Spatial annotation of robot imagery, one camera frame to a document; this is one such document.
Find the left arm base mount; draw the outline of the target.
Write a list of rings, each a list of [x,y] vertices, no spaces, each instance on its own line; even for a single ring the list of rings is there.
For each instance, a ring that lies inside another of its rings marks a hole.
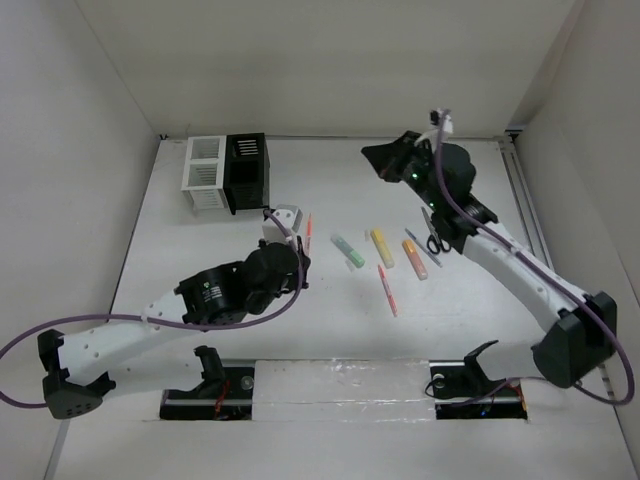
[[[209,346],[194,349],[199,383],[189,390],[165,390],[159,418],[167,421],[249,421],[252,419],[256,362],[222,361]]]

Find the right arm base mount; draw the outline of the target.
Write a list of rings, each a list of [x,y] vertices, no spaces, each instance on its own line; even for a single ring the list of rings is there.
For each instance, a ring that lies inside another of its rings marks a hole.
[[[528,419],[520,383],[490,380],[478,362],[480,354],[496,343],[485,342],[462,360],[429,363],[424,394],[435,401],[437,420]]]

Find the red pen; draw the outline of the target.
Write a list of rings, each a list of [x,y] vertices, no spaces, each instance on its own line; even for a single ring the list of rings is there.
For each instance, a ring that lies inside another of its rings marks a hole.
[[[398,309],[397,309],[397,305],[396,305],[396,302],[395,302],[395,298],[393,296],[393,293],[391,291],[390,285],[388,283],[388,279],[387,279],[387,276],[386,276],[386,273],[385,273],[385,269],[380,264],[378,264],[377,265],[377,270],[378,270],[379,277],[380,277],[380,280],[381,280],[381,283],[382,283],[382,286],[383,286],[383,289],[384,289],[384,292],[385,292],[385,296],[387,298],[390,310],[392,312],[392,315],[397,318]]]
[[[311,256],[312,234],[313,234],[313,216],[310,213],[307,217],[306,233],[304,238],[304,251],[307,257]]]

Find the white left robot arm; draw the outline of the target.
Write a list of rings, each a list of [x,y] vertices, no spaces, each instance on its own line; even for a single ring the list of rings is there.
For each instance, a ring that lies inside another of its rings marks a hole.
[[[230,386],[215,348],[197,346],[191,357],[166,363],[144,354],[191,335],[247,327],[246,316],[258,316],[274,300],[296,297],[307,288],[310,265],[302,239],[291,245],[262,240],[245,260],[180,281],[140,316],[121,316],[75,334],[55,329],[39,334],[46,408],[54,418],[66,420],[107,399],[152,390],[223,399]]]

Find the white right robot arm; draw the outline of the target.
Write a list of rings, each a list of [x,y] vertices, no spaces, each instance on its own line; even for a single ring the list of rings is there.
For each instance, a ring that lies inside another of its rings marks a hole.
[[[489,272],[533,315],[545,335],[525,353],[543,378],[570,388],[613,356],[611,336],[603,330],[617,327],[615,300],[565,282],[517,244],[473,196],[476,168],[467,150],[450,143],[434,150],[407,131],[361,152],[382,180],[405,183],[429,206],[434,234]]]

